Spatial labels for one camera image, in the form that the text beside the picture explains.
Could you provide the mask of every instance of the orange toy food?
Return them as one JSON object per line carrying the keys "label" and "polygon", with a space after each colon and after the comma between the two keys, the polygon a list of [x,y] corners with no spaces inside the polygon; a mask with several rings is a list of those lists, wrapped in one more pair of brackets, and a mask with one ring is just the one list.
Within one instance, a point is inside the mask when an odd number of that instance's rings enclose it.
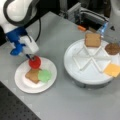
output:
{"label": "orange toy food", "polygon": [[87,33],[85,35],[85,45],[87,47],[99,47],[101,45],[101,35],[97,33]]}

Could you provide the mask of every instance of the plate rim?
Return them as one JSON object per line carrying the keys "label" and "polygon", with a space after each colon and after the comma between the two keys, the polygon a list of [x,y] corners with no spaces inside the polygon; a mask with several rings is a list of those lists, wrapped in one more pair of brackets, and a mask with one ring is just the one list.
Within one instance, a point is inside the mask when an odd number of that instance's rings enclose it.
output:
{"label": "plate rim", "polygon": [[14,75],[14,80],[15,80],[15,84],[17,85],[17,87],[21,90],[21,91],[23,91],[23,92],[25,92],[25,93],[41,93],[41,92],[44,92],[45,90],[47,90],[48,88],[50,88],[53,84],[54,84],[54,82],[56,81],[56,78],[57,78],[57,68],[56,68],[56,66],[55,66],[55,64],[51,61],[51,60],[49,60],[49,59],[47,59],[47,58],[44,58],[44,57],[40,57],[40,59],[42,60],[42,59],[46,59],[47,61],[49,61],[49,62],[51,62],[52,63],[52,65],[54,66],[54,70],[56,71],[56,74],[55,74],[55,77],[54,77],[54,79],[52,80],[52,82],[50,82],[49,83],[49,85],[47,85],[48,84],[48,82],[46,83],[46,87],[45,88],[43,88],[43,89],[41,89],[40,91],[27,91],[27,90],[23,90],[20,86],[19,86],[19,84],[18,84],[18,82],[17,82],[17,80],[16,80],[16,73],[17,73],[17,70],[19,69],[19,67],[22,65],[22,64],[24,64],[25,62],[27,62],[28,60],[26,60],[26,61],[24,61],[24,62],[22,62],[19,66],[18,66],[18,68],[16,69],[16,72],[15,72],[15,75]]}

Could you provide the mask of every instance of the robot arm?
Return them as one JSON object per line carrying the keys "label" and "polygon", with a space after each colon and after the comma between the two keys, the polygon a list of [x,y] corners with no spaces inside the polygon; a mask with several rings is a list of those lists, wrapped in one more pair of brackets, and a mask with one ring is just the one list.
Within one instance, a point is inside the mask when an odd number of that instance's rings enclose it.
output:
{"label": "robot arm", "polygon": [[11,55],[20,53],[35,54],[39,48],[33,38],[23,27],[35,15],[36,4],[39,0],[1,0],[0,12],[2,26],[7,39],[13,46]]}
{"label": "robot arm", "polygon": [[111,43],[120,43],[120,0],[111,1],[111,14],[104,39]]}

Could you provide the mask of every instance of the toy bread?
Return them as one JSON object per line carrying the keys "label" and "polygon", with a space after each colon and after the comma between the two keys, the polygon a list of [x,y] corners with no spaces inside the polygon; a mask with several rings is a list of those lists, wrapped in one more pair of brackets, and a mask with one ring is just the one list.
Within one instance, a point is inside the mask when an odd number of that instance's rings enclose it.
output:
{"label": "toy bread", "polygon": [[99,47],[101,45],[101,35],[97,33],[87,33],[85,35],[85,45],[87,47]]}
{"label": "toy bread", "polygon": [[30,69],[25,77],[31,80],[33,83],[37,84],[40,80],[38,79],[38,73],[40,69]]}

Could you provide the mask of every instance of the table surface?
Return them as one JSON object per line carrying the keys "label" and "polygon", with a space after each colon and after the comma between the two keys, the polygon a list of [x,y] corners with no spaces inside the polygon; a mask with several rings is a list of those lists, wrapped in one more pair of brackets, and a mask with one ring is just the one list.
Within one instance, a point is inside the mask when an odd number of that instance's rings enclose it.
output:
{"label": "table surface", "polygon": [[[34,39],[38,34],[38,26],[37,21],[27,29]],[[42,17],[42,32],[37,42],[40,50],[37,55],[55,63],[58,71],[56,82],[38,94],[19,90],[14,74],[26,58],[10,56],[9,43],[0,47],[1,82],[42,120],[119,120],[120,77],[104,88],[87,90],[77,87],[64,69],[66,49],[73,42],[84,38],[84,34],[74,23],[49,12]]]}

